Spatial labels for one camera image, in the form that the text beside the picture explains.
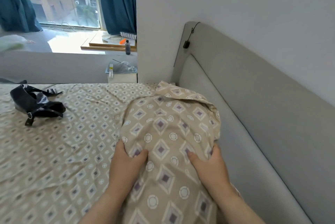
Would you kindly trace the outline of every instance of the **black shoe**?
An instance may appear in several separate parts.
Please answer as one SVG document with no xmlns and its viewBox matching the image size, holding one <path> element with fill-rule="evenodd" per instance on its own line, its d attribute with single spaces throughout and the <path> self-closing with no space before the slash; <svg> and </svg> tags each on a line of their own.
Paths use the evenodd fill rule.
<svg viewBox="0 0 335 224">
<path fill-rule="evenodd" d="M 26 126 L 31 126 L 35 117 L 63 117 L 66 110 L 64 105 L 61 102 L 49 101 L 47 98 L 61 93 L 56 93 L 53 89 L 43 91 L 27 84 L 21 84 L 10 91 L 15 108 L 28 115 Z"/>
</svg>

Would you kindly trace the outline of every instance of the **patterned fabric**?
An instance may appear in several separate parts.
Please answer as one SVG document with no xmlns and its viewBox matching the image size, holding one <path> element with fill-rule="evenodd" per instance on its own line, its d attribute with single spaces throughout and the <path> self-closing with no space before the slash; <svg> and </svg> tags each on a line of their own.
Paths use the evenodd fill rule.
<svg viewBox="0 0 335 224">
<path fill-rule="evenodd" d="M 34 86 L 64 91 L 66 112 L 25 127 L 9 95 L 16 85 L 0 85 L 0 223 L 77 223 L 108 185 L 115 113 L 156 85 Z"/>
<path fill-rule="evenodd" d="M 122 223 L 215 223 L 217 205 L 203 187 L 187 152 L 208 160 L 220 137 L 216 107 L 193 91 L 165 82 L 154 96 L 131 101 L 116 115 L 129 156 L 149 150 Z"/>
</svg>

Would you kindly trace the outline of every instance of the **window sill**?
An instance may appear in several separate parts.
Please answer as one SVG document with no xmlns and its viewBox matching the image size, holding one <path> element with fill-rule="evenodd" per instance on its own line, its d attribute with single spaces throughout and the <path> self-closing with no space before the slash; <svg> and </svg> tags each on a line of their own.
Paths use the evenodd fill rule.
<svg viewBox="0 0 335 224">
<path fill-rule="evenodd" d="M 16 51 L 25 52 L 51 52 L 51 53 L 85 53 L 95 55 L 117 55 L 126 56 L 124 51 L 94 51 L 82 50 L 80 46 L 88 39 L 92 38 L 96 31 L 94 30 L 79 30 L 76 32 L 65 32 L 60 30 L 52 30 L 43 28 L 40 32 L 15 33 L 3 32 L 5 35 L 20 35 L 31 40 L 34 43 L 27 43 L 24 48 L 16 49 Z M 136 56 L 137 52 L 132 52 L 130 56 Z"/>
</svg>

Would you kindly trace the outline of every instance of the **hand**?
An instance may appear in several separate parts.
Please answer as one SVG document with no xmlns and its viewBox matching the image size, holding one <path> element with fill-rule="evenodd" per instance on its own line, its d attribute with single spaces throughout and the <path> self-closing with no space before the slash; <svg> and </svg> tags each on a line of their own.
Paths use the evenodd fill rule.
<svg viewBox="0 0 335 224">
<path fill-rule="evenodd" d="M 129 157 L 125 151 L 123 141 L 118 141 L 114 157 L 111 160 L 109 185 L 106 192 L 111 191 L 113 196 L 117 196 L 124 201 L 136 182 L 141 166 L 145 163 L 147 157 L 148 150 L 146 149 L 134 158 Z"/>
<path fill-rule="evenodd" d="M 194 166 L 200 181 L 206 187 L 214 200 L 218 194 L 231 195 L 232 186 L 229 182 L 229 176 L 226 164 L 221 156 L 220 148 L 214 144 L 212 157 L 208 161 L 202 161 L 197 154 L 188 152 L 188 157 Z"/>
</svg>

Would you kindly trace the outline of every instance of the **gray upholstered headboard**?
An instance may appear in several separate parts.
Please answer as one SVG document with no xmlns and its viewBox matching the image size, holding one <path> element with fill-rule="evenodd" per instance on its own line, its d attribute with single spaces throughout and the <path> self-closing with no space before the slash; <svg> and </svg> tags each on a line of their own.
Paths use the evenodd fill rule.
<svg viewBox="0 0 335 224">
<path fill-rule="evenodd" d="M 172 82 L 192 54 L 313 223 L 335 223 L 335 107 L 212 27 L 184 27 Z"/>
</svg>

